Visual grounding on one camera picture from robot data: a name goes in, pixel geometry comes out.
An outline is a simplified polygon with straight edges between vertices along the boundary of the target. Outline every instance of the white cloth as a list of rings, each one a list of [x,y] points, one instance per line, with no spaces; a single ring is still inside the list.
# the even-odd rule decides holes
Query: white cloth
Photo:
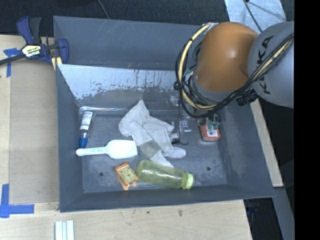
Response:
[[[155,163],[170,167],[174,166],[165,156],[181,158],[186,155],[184,149],[172,146],[171,141],[178,137],[176,133],[172,133],[173,129],[174,126],[171,124],[150,116],[143,100],[139,100],[119,123],[119,130],[124,136],[132,136],[138,147],[143,145],[141,151],[148,152],[144,154],[146,157]]]

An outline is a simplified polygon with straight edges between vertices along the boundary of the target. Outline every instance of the yellow cable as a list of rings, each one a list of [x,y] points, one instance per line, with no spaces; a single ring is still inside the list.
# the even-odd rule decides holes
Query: yellow cable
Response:
[[[180,64],[179,64],[179,68],[178,68],[178,77],[179,77],[179,81],[180,83],[182,83],[182,77],[183,77],[183,68],[184,68],[184,63],[185,63],[185,59],[187,56],[187,52],[190,48],[190,46],[192,45],[192,43],[196,40],[196,38],[203,32],[205,31],[211,24],[206,24],[204,26],[202,26],[191,38],[190,40],[186,43],[184,50],[181,54],[181,59],[180,59]],[[210,106],[203,106],[203,105],[199,105],[199,104],[195,104],[186,94],[186,92],[184,90],[182,90],[182,96],[185,99],[186,102],[188,102],[192,107],[197,108],[197,109],[212,109],[216,106],[215,105],[210,105]]]
[[[276,53],[263,65],[262,68],[260,68],[260,70],[256,73],[256,75],[254,76],[254,78],[251,80],[252,82],[254,82],[259,76],[260,76],[260,73],[263,72],[269,65],[271,62],[274,61],[274,59],[276,59],[279,54],[284,50],[286,49],[287,47],[289,47],[292,43],[292,39],[291,40],[288,40],[287,42],[285,42],[277,51]]]

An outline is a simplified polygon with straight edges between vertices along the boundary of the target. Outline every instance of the black floor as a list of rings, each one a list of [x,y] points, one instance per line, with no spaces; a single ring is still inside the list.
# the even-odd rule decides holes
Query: black floor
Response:
[[[295,20],[295,0],[280,0],[288,21]],[[224,0],[101,0],[111,19],[201,25],[228,21]],[[0,34],[17,35],[21,17],[42,17],[41,36],[53,36],[53,16],[105,18],[97,0],[0,0]],[[294,111],[260,101],[294,212]],[[248,218],[254,240],[282,239],[272,202],[250,200]]]

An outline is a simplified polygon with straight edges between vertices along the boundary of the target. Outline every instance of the white plastic scoop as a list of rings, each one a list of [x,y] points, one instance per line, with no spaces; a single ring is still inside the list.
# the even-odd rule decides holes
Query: white plastic scoop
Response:
[[[106,146],[78,148],[75,153],[80,157],[107,154],[112,159],[125,159],[136,156],[138,150],[133,140],[113,139]]]

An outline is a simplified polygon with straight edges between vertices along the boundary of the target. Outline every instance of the clamp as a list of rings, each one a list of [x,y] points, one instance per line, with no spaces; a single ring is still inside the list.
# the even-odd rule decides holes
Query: clamp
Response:
[[[16,27],[20,36],[25,41],[25,46],[20,49],[21,54],[8,57],[0,60],[0,65],[17,61],[20,59],[38,60],[55,67],[56,58],[50,54],[50,50],[58,49],[57,61],[63,64],[67,63],[69,58],[69,46],[68,41],[65,38],[58,39],[57,43],[49,45],[48,38],[46,39],[46,45],[41,42],[39,37],[39,25],[41,17],[29,17],[25,16],[18,20]]]

